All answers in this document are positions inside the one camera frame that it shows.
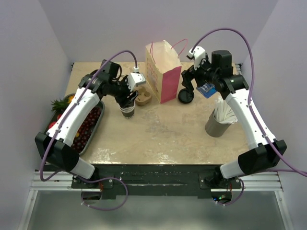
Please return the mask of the dark paper coffee cup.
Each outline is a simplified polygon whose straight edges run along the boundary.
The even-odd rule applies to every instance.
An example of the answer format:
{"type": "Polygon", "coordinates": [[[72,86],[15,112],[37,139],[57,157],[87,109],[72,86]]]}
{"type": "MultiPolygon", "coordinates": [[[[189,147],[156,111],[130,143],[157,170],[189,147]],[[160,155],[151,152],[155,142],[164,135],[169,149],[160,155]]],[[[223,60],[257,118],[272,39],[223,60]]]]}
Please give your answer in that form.
{"type": "Polygon", "coordinates": [[[132,105],[129,105],[128,107],[125,107],[125,108],[120,107],[120,110],[121,110],[122,115],[125,118],[129,119],[129,118],[134,116],[134,113],[135,113],[135,103],[133,103],[132,105]]]}

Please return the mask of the black coffee cup lid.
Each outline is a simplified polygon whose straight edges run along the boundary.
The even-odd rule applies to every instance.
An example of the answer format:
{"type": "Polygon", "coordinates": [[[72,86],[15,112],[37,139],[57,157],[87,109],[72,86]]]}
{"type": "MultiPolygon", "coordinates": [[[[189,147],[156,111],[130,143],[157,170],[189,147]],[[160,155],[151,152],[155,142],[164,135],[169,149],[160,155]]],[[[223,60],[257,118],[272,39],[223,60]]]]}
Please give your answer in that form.
{"type": "Polygon", "coordinates": [[[193,91],[189,91],[188,89],[184,88],[181,89],[178,93],[178,100],[182,103],[182,104],[189,104],[193,101],[194,99],[194,92],[193,91]]]}

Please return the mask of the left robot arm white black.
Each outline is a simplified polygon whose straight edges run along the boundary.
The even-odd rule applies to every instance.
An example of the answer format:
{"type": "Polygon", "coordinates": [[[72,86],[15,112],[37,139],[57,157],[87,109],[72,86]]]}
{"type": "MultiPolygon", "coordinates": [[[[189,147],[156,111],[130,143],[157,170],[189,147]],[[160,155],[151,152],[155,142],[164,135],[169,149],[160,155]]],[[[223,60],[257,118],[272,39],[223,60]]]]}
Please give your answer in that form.
{"type": "Polygon", "coordinates": [[[122,79],[117,78],[119,70],[119,64],[103,60],[100,69],[81,79],[74,98],[60,119],[46,133],[37,134],[35,143],[42,158],[41,172],[48,162],[82,177],[82,182],[89,188],[99,184],[95,167],[83,160],[71,146],[86,117],[104,96],[113,96],[122,109],[134,103],[138,95],[136,88],[146,80],[138,66],[122,79]]]}

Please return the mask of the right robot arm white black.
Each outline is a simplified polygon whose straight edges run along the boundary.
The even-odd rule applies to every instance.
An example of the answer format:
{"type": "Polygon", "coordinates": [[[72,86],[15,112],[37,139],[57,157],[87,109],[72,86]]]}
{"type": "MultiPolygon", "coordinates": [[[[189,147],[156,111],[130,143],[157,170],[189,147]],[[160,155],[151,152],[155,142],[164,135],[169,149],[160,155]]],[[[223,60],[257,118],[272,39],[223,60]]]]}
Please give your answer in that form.
{"type": "Polygon", "coordinates": [[[277,140],[267,128],[253,101],[248,99],[249,85],[242,75],[233,73],[232,55],[227,50],[213,51],[208,56],[205,49],[198,46],[187,55],[194,64],[182,72],[182,85],[190,92],[194,90],[191,81],[197,86],[212,84],[230,106],[241,124],[248,141],[249,150],[237,160],[220,166],[213,177],[214,184],[225,188],[231,178],[250,175],[275,167],[286,151],[284,140],[277,140]]]}

